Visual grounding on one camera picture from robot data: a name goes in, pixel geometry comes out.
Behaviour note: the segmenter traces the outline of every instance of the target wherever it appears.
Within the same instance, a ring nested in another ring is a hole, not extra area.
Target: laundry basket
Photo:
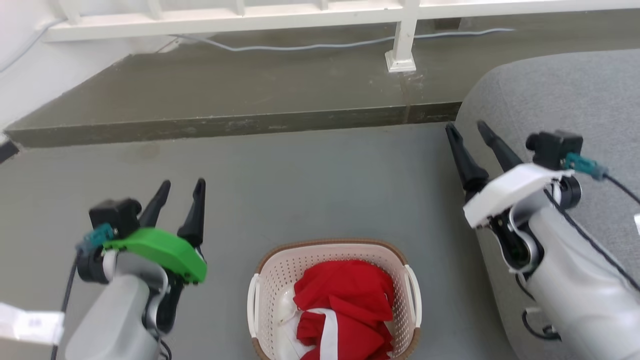
[[[293,360],[295,353],[282,317],[295,310],[293,284],[306,269],[330,260],[359,259],[386,271],[394,282],[394,319],[387,326],[394,337],[392,359],[406,359],[420,336],[422,299],[413,270],[394,246],[368,239],[331,239],[292,243],[273,249],[258,265],[246,301],[247,322],[253,347],[262,360]]]

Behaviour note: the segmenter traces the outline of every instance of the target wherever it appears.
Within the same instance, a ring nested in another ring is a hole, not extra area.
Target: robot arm
[[[198,180],[193,205],[177,236],[154,228],[169,189],[165,181],[139,219],[141,206],[132,199],[107,200],[91,209],[98,238],[112,235],[90,237],[79,246],[78,274],[84,281],[108,285],[71,337],[67,360],[159,357],[182,289],[204,281],[207,271],[200,252],[205,182]]]
[[[535,163],[523,164],[484,122],[478,128],[505,173],[489,182],[455,127],[447,126],[466,191],[465,217],[472,227],[494,232],[509,271],[551,320],[545,333],[533,334],[567,343],[584,360],[639,360],[637,283],[563,209],[574,206],[581,194],[572,171],[563,170],[560,162],[567,152],[579,154],[582,138],[545,133],[555,146],[539,143]],[[559,198],[550,195],[552,185]],[[532,331],[527,310],[522,318]]]

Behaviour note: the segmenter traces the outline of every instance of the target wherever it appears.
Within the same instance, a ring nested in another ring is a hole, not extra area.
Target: gray floor
[[[414,359],[512,360],[443,124],[31,149],[0,165],[0,300],[56,309],[87,210],[105,198],[146,202],[173,188],[159,227],[175,231],[207,180],[205,284],[182,296],[168,339],[176,359],[255,359],[246,291],[271,248],[338,236],[387,240],[407,256],[423,299]],[[77,282],[67,333],[101,287]],[[3,359],[48,359],[0,342]]]
[[[462,101],[482,75],[499,65],[640,47],[638,18],[640,10],[465,18],[461,30],[517,31],[416,40],[418,70],[407,74],[387,72],[384,53],[391,42],[293,53],[184,45],[127,58],[14,123],[7,133],[27,147],[43,147],[437,121],[442,109],[420,105]],[[434,30],[433,22],[425,21],[417,32]],[[393,34],[393,24],[382,24],[224,33],[216,40],[232,46],[295,46]],[[371,108],[382,110],[356,117],[325,113]],[[285,118],[286,113],[312,116]],[[272,116],[248,118],[256,115]]]

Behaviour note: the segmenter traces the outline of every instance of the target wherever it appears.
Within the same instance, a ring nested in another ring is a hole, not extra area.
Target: white label
[[[0,338],[57,345],[64,321],[59,311],[25,311],[0,303]]]

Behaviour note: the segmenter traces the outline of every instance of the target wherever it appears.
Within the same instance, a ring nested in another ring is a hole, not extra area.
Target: teal connector
[[[604,175],[609,172],[609,168],[599,165],[591,159],[583,158],[573,152],[566,155],[564,168],[567,170],[574,169],[576,172],[588,174],[597,181],[603,181]]]
[[[82,241],[76,244],[76,250],[87,254],[89,251],[114,238],[113,229],[109,224],[105,223],[96,227],[92,232],[85,234]]]

